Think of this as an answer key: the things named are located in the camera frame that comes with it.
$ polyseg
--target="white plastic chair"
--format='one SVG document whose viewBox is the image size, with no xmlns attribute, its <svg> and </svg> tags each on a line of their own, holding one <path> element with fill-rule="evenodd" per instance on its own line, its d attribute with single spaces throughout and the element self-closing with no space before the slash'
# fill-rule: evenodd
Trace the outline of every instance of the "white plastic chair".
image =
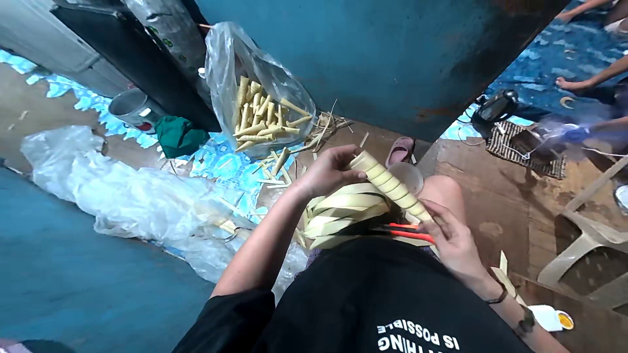
<svg viewBox="0 0 628 353">
<path fill-rule="evenodd" d="M 628 232 L 618 232 L 607 225 L 590 220 L 575 212 L 581 204 L 626 165 L 628 165 L 628 157 L 623 157 L 567 204 L 562 214 L 574 222 L 582 234 L 543 268 L 537 279 L 539 283 L 551 287 L 556 286 L 560 278 L 576 261 L 596 247 L 612 247 L 628 253 Z M 615 308 L 628 303 L 628 273 L 601 286 L 587 297 L 605 308 Z"/>
</svg>

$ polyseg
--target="blue wall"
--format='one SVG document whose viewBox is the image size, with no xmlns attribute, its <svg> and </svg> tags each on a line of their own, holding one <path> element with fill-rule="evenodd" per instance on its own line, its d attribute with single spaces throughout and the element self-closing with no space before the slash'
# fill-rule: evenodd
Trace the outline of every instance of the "blue wall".
<svg viewBox="0 0 628 353">
<path fill-rule="evenodd" d="M 196 0 L 238 22 L 321 110 L 434 141 L 569 0 Z"/>
<path fill-rule="evenodd" d="M 0 167 L 0 337 L 76 352 L 169 352 L 214 285 Z"/>
</svg>

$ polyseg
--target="metal bucket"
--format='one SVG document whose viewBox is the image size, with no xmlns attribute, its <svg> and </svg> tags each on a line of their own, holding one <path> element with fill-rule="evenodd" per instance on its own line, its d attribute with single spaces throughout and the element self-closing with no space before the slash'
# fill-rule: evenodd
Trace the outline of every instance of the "metal bucket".
<svg viewBox="0 0 628 353">
<path fill-rule="evenodd" d="M 154 125 L 166 112 L 157 102 L 150 99 L 140 89 L 129 89 L 115 96 L 109 104 L 109 112 L 147 134 L 154 134 Z"/>
</svg>

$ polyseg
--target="clear plastic bag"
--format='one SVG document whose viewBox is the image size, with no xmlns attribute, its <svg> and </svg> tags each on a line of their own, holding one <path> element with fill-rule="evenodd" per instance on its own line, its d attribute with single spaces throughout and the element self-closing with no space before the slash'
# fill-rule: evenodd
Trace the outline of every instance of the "clear plastic bag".
<svg viewBox="0 0 628 353">
<path fill-rule="evenodd" d="M 236 148 L 236 139 L 232 136 L 235 131 L 232 118 L 240 75 L 257 81 L 274 100 L 285 98 L 312 117 L 316 116 L 314 101 L 303 85 L 282 64 L 264 53 L 237 23 L 221 22 L 213 25 L 205 37 L 205 44 L 205 80 L 211 90 L 212 105 L 218 122 L 233 148 Z M 284 117 L 287 121 L 295 121 L 303 116 L 288 109 Z M 249 156 L 266 156 L 269 148 L 276 149 L 302 140 L 310 132 L 313 121 L 314 119 L 299 126 L 301 131 L 298 136 L 290 135 L 272 143 L 257 144 L 244 152 Z"/>
<path fill-rule="evenodd" d="M 199 276 L 218 281 L 244 242 L 241 232 L 255 227 L 218 201 L 235 191 L 204 178 L 135 170 L 103 156 L 103 142 L 89 126 L 65 126 L 25 137 L 20 151 L 33 166 L 34 183 L 94 215 L 96 232 L 182 251 Z M 225 219 L 243 228 L 239 237 L 226 241 L 230 234 L 217 225 Z M 291 246 L 273 288 L 277 298 L 306 262 L 302 248 Z"/>
</svg>

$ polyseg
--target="small container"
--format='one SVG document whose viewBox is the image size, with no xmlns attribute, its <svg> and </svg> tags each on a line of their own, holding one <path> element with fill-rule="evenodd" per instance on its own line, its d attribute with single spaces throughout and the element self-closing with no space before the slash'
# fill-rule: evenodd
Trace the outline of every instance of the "small container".
<svg viewBox="0 0 628 353">
<path fill-rule="evenodd" d="M 573 319 L 562 310 L 556 310 L 549 305 L 530 305 L 528 307 L 534 314 L 539 325 L 548 332 L 573 329 Z"/>
<path fill-rule="evenodd" d="M 421 189 L 423 189 L 423 175 L 421 175 L 419 169 L 412 164 L 406 162 L 393 163 L 388 167 L 388 171 L 390 171 L 395 178 L 399 179 L 400 182 L 404 183 L 410 193 L 417 195 Z"/>
<path fill-rule="evenodd" d="M 109 112 L 147 134 L 154 134 L 155 124 L 166 115 L 157 102 L 137 88 L 125 90 L 115 96 L 109 104 Z"/>
<path fill-rule="evenodd" d="M 569 314 L 564 312 L 563 310 L 557 310 L 558 321 L 560 321 L 560 325 L 566 330 L 573 330 L 573 319 Z"/>
</svg>

